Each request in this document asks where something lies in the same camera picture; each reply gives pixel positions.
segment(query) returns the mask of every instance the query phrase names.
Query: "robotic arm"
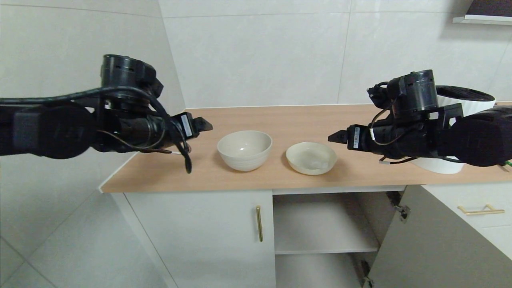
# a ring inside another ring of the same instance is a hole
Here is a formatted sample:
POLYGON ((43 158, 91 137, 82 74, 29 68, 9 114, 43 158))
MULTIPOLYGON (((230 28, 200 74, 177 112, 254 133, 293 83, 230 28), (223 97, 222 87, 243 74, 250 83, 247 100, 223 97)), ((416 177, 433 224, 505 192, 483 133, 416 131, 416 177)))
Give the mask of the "robotic arm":
POLYGON ((188 112, 168 115, 157 100, 162 89, 151 65, 105 55, 101 88, 57 97, 0 98, 0 156, 30 153, 67 159, 89 147, 99 152, 173 153, 162 148, 175 145, 190 173, 187 140, 213 126, 188 112))
POLYGON ((512 106, 496 106, 463 117, 461 104, 439 107, 437 101, 438 94, 473 101, 492 98, 488 94, 436 86, 432 70, 379 83, 369 88, 368 94, 381 112, 367 126, 351 125, 330 135, 330 142, 383 155, 381 160, 409 157, 390 164, 426 157, 487 167, 512 159, 512 106), (388 117, 377 120, 386 111, 390 111, 388 117))

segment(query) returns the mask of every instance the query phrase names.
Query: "door hinge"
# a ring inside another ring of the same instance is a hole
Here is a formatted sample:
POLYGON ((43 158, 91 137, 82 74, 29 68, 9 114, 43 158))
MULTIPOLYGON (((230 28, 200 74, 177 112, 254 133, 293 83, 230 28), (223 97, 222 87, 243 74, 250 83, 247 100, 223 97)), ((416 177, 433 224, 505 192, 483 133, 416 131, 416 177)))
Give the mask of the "door hinge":
POLYGON ((402 221, 402 223, 406 223, 407 217, 411 213, 411 208, 405 205, 400 206, 402 195, 400 195, 398 191, 388 191, 386 192, 386 196, 389 198, 389 201, 391 202, 391 206, 393 206, 393 209, 400 213, 400 221, 402 221))
POLYGON ((365 281, 365 284, 362 286, 362 288, 375 288, 373 280, 370 279, 368 276, 365 276, 363 280, 365 281))
POLYGON ((361 269, 362 274, 364 275, 362 279, 365 282, 363 288, 372 288, 373 280, 368 277, 368 274, 370 273, 370 264, 368 264, 368 262, 365 260, 361 260, 361 269))

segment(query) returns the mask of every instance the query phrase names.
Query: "wire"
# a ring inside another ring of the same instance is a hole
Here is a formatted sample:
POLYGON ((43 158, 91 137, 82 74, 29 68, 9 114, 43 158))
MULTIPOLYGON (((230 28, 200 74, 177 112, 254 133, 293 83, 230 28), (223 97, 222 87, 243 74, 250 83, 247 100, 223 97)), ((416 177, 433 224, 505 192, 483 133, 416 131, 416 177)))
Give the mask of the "wire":
POLYGON ((177 154, 181 155, 180 152, 175 152, 167 149, 144 149, 141 152, 157 152, 157 153, 163 153, 163 154, 177 154))
POLYGON ((401 161, 395 161, 395 162, 390 162, 390 161, 384 161, 387 157, 384 156, 382 157, 381 159, 379 159, 379 164, 386 164, 386 165, 392 165, 392 164, 402 164, 402 163, 407 163, 407 162, 410 162, 412 160, 416 160, 418 159, 418 157, 409 157, 405 160, 401 160, 401 161))
POLYGON ((97 131, 98 131, 98 132, 101 132, 101 133, 105 133, 105 134, 107 134, 107 135, 110 135, 110 136, 112 136, 112 137, 116 138, 119 142, 121 142, 121 143, 125 144, 126 146, 131 147, 131 148, 133 148, 133 149, 137 149, 137 150, 144 150, 144 149, 153 148, 154 146, 158 145, 158 144, 162 141, 163 137, 165 136, 165 130, 164 130, 164 131, 162 132, 162 135, 160 136, 160 139, 158 139, 158 141, 156 141, 154 144, 151 144, 151 145, 146 146, 146 147, 140 147, 140 146, 132 145, 132 144, 130 144, 130 143, 128 143, 128 142, 126 142, 126 141, 124 141, 123 139, 121 139, 119 136, 117 136, 117 135, 115 135, 115 134, 113 134, 113 133, 110 133, 110 132, 108 132, 108 131, 104 131, 104 130, 97 130, 97 131))
POLYGON ((395 100, 393 100, 386 108, 382 109, 379 113, 377 113, 377 115, 375 115, 375 117, 373 117, 372 122, 370 124, 370 136, 372 137, 372 140, 377 145, 386 146, 386 145, 392 144, 392 143, 396 142, 397 140, 399 140, 400 138, 402 138, 407 132, 409 132, 409 130, 406 130, 402 134, 398 135, 395 139, 393 139, 393 140, 391 140, 389 142, 386 142, 386 143, 381 143, 381 142, 379 142, 379 141, 377 141, 375 139, 375 134, 373 132, 373 125, 377 121, 377 118, 379 118, 381 115, 383 115, 387 110, 391 109, 391 107, 393 106, 394 102, 395 102, 395 100))
POLYGON ((453 163, 464 163, 464 162, 460 161, 459 159, 451 159, 448 157, 442 157, 441 159, 443 159, 444 161, 453 162, 453 163))
MULTIPOLYGON (((38 98, 0 98, 0 105, 28 105, 28 104, 47 104, 51 102, 59 102, 59 101, 70 101, 70 100, 78 100, 87 97, 93 97, 98 94, 104 93, 112 93, 119 91, 131 91, 135 92, 144 98, 147 98, 150 101, 151 106, 156 110, 156 112, 163 118, 166 127, 171 131, 171 127, 174 128, 174 133, 172 135, 181 136, 181 140, 185 147, 188 147, 186 143, 186 138, 183 135, 183 131, 179 127, 179 125, 167 114, 165 108, 162 106, 160 102, 156 99, 156 97, 152 93, 147 93, 144 90, 139 88, 130 87, 130 86, 117 86, 117 87, 101 87, 90 89, 86 91, 76 92, 67 95, 55 96, 55 97, 38 97, 38 98)), ((176 145, 181 155, 185 158, 185 168, 187 173, 192 172, 192 160, 190 159, 187 151, 181 146, 180 142, 173 137, 173 143, 176 145)))

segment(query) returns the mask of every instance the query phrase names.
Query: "deep bowl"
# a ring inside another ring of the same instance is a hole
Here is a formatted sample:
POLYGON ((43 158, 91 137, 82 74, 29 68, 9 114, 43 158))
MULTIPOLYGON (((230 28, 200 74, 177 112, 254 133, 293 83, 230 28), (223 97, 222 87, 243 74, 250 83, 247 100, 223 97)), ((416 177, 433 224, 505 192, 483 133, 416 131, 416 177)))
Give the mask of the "deep bowl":
POLYGON ((224 136, 217 150, 224 162, 239 171, 252 171, 267 160, 272 138, 260 131, 238 131, 224 136))

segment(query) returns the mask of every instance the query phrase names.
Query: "open cabinet door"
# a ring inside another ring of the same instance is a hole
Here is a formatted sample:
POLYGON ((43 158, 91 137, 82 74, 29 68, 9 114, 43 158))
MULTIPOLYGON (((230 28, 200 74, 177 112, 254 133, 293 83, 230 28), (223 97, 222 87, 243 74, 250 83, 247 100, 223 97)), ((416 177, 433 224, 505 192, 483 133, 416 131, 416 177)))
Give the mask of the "open cabinet door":
POLYGON ((400 206, 364 288, 511 287, 512 260, 434 195, 408 186, 400 206))

